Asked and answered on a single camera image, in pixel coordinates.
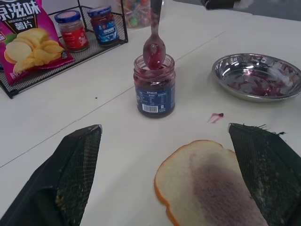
red jar label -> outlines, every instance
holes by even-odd
[[[80,49],[88,44],[88,39],[84,28],[72,32],[62,32],[65,45],[69,49]]]

white table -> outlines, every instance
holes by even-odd
[[[252,16],[178,59],[176,108],[166,118],[152,120],[142,116],[136,110],[135,90],[129,89],[54,134],[0,169],[0,193],[5,194],[0,216],[61,139],[92,124],[102,124],[103,136],[83,226],[97,226],[100,222],[106,226],[171,226],[165,207],[153,192],[158,166],[178,147],[196,139],[212,139],[233,148],[227,133],[229,122],[267,124],[270,131],[284,131],[287,134],[282,138],[301,155],[301,96],[275,104],[249,103],[220,89],[210,74],[215,60],[239,52],[268,54],[301,67],[300,26],[299,22]],[[268,37],[272,37],[270,43],[262,41]],[[289,42],[278,45],[285,40]],[[224,113],[224,118],[210,124],[207,120],[212,113]]]
[[[167,53],[175,60],[251,16],[169,3],[160,35]],[[0,90],[0,167],[133,87],[133,62],[142,53],[149,36],[150,28],[130,31],[128,44],[33,87],[13,100]]]

nutrition label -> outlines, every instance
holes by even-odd
[[[136,88],[137,103],[148,113],[164,113],[174,107],[174,86],[159,91]]]

jar lid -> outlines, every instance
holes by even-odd
[[[112,10],[111,6],[97,7],[97,8],[90,9],[88,11],[88,15],[89,15],[89,17],[101,16],[101,15],[110,13],[111,10]]]
[[[58,23],[69,23],[80,19],[80,13],[76,10],[65,11],[55,15],[55,21]]]

stainless steel bowl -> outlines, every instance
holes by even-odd
[[[222,87],[244,100],[272,102],[301,93],[301,71],[271,56],[225,56],[215,62],[212,71]]]

